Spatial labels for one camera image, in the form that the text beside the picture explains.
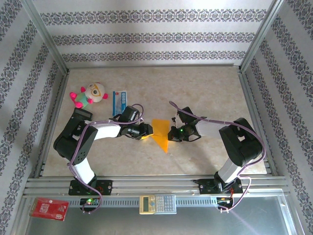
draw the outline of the red card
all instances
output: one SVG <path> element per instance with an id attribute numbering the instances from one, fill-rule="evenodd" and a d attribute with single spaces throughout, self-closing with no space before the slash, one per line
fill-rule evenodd
<path id="1" fill-rule="evenodd" d="M 32 217 L 64 221 L 67 209 L 67 201 L 36 198 L 29 215 Z"/>

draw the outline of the beige floor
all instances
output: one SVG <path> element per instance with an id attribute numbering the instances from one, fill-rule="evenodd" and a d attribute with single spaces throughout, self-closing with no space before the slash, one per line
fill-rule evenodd
<path id="1" fill-rule="evenodd" d="M 168 101 L 179 107 L 189 106 L 194 114 L 233 121 L 239 117 L 250 123 L 245 98 L 233 67 L 145 67 L 71 70 L 57 120 L 53 142 L 70 118 L 74 105 L 69 93 L 81 86 L 101 82 L 108 100 L 89 105 L 93 120 L 112 117 L 112 91 L 127 90 L 128 104 L 145 108 L 145 122 L 153 118 L 170 120 L 176 113 Z M 188 143 L 169 142 L 168 153 L 152 138 L 143 141 L 127 137 L 97 140 L 88 154 L 97 175 L 214 174 L 228 156 L 220 138 L 203 137 Z M 44 176 L 70 176 L 67 161 L 50 147 Z M 266 173 L 263 163 L 245 173 Z"/>

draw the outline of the bracket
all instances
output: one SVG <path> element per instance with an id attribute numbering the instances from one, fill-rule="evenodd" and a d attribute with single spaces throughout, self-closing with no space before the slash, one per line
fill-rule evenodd
<path id="1" fill-rule="evenodd" d="M 230 188 L 233 188 L 234 193 L 243 193 L 243 187 L 240 179 L 236 181 L 223 192 L 220 192 L 214 184 L 214 179 L 199 179 L 194 180 L 194 183 L 199 185 L 200 194 L 221 194 L 221 193 L 230 193 Z"/>
<path id="2" fill-rule="evenodd" d="M 97 180 L 95 189 L 98 190 L 103 196 L 110 196 L 112 192 L 112 180 Z M 97 196 L 94 191 L 88 192 L 77 180 L 71 180 L 69 185 L 68 194 L 70 196 Z"/>

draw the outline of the wire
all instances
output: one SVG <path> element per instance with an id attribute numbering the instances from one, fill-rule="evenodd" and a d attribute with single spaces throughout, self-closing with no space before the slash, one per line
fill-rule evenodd
<path id="1" fill-rule="evenodd" d="M 90 190 L 96 192 L 96 193 L 100 196 L 98 206 L 97 206 L 95 209 L 93 209 L 92 211 L 88 212 L 88 214 L 91 214 L 91 213 L 95 212 L 96 210 L 98 210 L 98 209 L 101 207 L 103 198 L 102 198 L 102 194 L 101 194 L 98 190 L 96 190 L 95 188 L 93 188 L 93 187 L 89 186 L 88 184 L 86 184 L 86 183 L 76 174 L 76 172 L 75 172 L 75 170 L 74 170 L 74 168 L 73 168 L 73 163 L 74 163 L 74 161 L 75 161 L 75 159 L 76 159 L 76 157 L 77 157 L 77 154 L 78 154 L 80 145 L 82 144 L 82 141 L 83 141 L 83 137 L 84 137 L 84 135 L 85 135 L 86 130 L 88 129 L 88 127 L 93 126 L 93 125 L 95 125 L 95 124 L 107 124 L 107 123 L 111 123 L 111 124 L 117 124 L 117 125 L 129 125 L 129 124 L 134 124 L 134 123 L 136 123 L 136 122 L 138 122 L 138 121 L 143 120 L 143 114 L 144 114 L 144 108 L 143 108 L 143 106 L 142 106 L 141 104 L 133 104 L 132 106 L 139 106 L 139 107 L 141 107 L 141 109 L 142 109 L 141 115 L 139 116 L 139 118 L 137 118 L 137 119 L 134 120 L 134 121 L 130 121 L 130 122 L 119 122 L 119 121 L 108 120 L 108 121 L 93 121 L 93 122 L 87 124 L 87 125 L 85 126 L 85 128 L 83 129 L 83 132 L 82 132 L 82 134 L 81 134 L 81 136 L 80 136 L 80 138 L 79 138 L 79 141 L 78 141 L 78 143 L 77 143 L 75 152 L 74 152 L 74 154 L 73 154 L 73 157 L 72 157 L 72 159 L 70 160 L 70 162 L 67 164 L 69 170 L 72 172 L 72 174 L 74 175 L 74 177 L 75 177 L 82 185 L 84 185 L 85 187 L 89 188 Z M 85 205 L 86 205 L 86 204 L 84 204 L 83 207 L 82 207 L 83 213 L 86 212 L 86 211 L 84 210 Z"/>
<path id="2" fill-rule="evenodd" d="M 233 188 L 230 188 L 230 192 L 231 192 L 231 201 L 232 201 L 232 207 L 234 206 L 234 197 L 233 197 L 233 195 L 234 195 L 234 189 Z"/>
<path id="3" fill-rule="evenodd" d="M 199 119 L 199 120 L 207 121 L 207 122 L 211 122 L 211 123 L 216 123 L 216 124 L 234 125 L 234 126 L 237 126 L 237 127 L 239 127 L 239 128 L 242 128 L 242 129 L 244 129 L 245 131 L 248 131 L 249 133 L 251 133 L 251 134 L 259 141 L 259 143 L 261 144 L 261 146 L 262 146 L 262 155 L 261 155 L 261 157 L 260 157 L 258 160 L 254 161 L 254 162 L 252 162 L 252 163 L 248 163 L 248 164 L 246 164 L 245 166 L 243 166 L 243 168 L 242 168 L 242 169 L 238 172 L 238 174 L 237 174 L 237 177 L 238 177 L 239 179 L 249 179 L 249 184 L 248 184 L 248 186 L 246 187 L 246 189 L 245 189 L 245 191 L 243 192 L 243 194 L 241 195 L 241 197 L 238 199 L 238 201 L 237 201 L 231 208 L 227 208 L 227 207 L 224 207 L 224 206 L 220 206 L 220 205 L 219 205 L 220 208 L 224 208 L 224 210 L 221 209 L 221 211 L 230 211 L 230 210 L 234 209 L 234 208 L 241 202 L 241 200 L 243 199 L 243 197 L 245 196 L 245 194 L 248 192 L 248 189 L 250 188 L 250 185 L 251 185 L 251 178 L 248 177 L 248 176 L 240 176 L 240 174 L 241 174 L 248 166 L 259 163 L 259 162 L 262 161 L 262 160 L 265 158 L 265 156 L 266 156 L 266 148 L 265 148 L 265 144 L 264 144 L 263 140 L 262 140 L 261 137 L 259 137 L 254 131 L 252 131 L 252 130 L 250 130 L 249 128 L 247 128 L 247 127 L 245 127 L 245 126 L 242 126 L 242 125 L 240 125 L 240 124 L 237 124 L 237 123 L 234 123 L 234 122 L 231 122 L 231 121 L 219 121 L 219 120 L 213 120 L 213 119 L 206 119 L 206 118 L 198 117 L 198 116 L 193 115 L 193 114 L 191 114 L 191 113 L 189 113 L 189 112 L 187 112 L 187 111 L 184 111 L 183 109 L 180 109 L 180 108 L 179 108 L 174 102 L 172 102 L 172 101 L 169 101 L 169 103 L 170 103 L 170 105 L 172 105 L 173 107 L 175 107 L 177 110 L 181 111 L 182 113 L 185 113 L 185 114 L 187 114 L 187 115 L 189 115 L 189 116 L 192 116 L 192 117 L 194 117 L 194 118 L 197 118 L 197 119 Z"/>

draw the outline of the pink plush toy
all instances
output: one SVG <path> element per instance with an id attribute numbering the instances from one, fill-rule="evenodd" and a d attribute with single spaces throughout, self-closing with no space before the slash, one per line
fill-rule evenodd
<path id="1" fill-rule="evenodd" d="M 98 82 L 89 84 L 87 88 L 81 87 L 80 91 L 80 94 L 69 93 L 69 97 L 74 102 L 76 108 L 85 108 L 88 104 L 100 102 L 102 99 L 108 98 L 104 86 Z"/>

